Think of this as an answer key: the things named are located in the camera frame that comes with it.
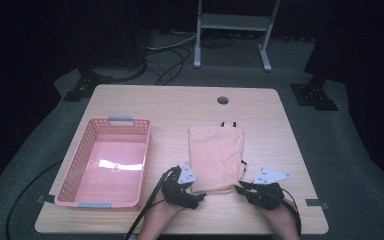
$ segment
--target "wooden table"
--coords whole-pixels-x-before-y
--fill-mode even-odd
[[[220,97],[227,104],[218,103]],[[100,85],[96,88],[64,158],[50,194],[55,195],[89,118],[129,115],[152,120],[142,206],[158,179],[169,168],[189,160],[188,128],[237,122],[244,130],[244,181],[260,168],[287,172],[280,182],[295,198],[303,234],[324,234],[328,225],[280,101],[272,89]],[[90,210],[45,203],[36,221],[41,233],[126,233],[138,212]],[[141,223],[135,232],[139,232]],[[166,234],[271,234],[265,219],[236,191],[209,195],[196,210],[181,212]]]

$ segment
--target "pink basket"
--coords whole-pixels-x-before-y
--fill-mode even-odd
[[[90,119],[55,204],[139,211],[150,127],[147,119]]]

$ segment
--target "metal stand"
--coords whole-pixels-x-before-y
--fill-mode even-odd
[[[280,0],[275,0],[273,11],[269,17],[222,15],[202,13],[202,0],[198,5],[198,20],[196,29],[196,44],[194,53],[194,67],[201,67],[201,31],[203,28],[231,29],[265,32],[262,44],[258,44],[258,50],[264,64],[264,70],[271,72],[272,68],[267,57],[267,43],[274,25]]]
[[[316,110],[338,111],[335,103],[323,91],[325,78],[313,76],[308,84],[291,84],[300,106],[313,106]]]

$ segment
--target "cloth bag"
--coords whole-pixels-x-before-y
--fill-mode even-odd
[[[246,163],[242,161],[244,133],[233,126],[190,127],[189,160],[198,180],[192,193],[227,193],[239,186]]]

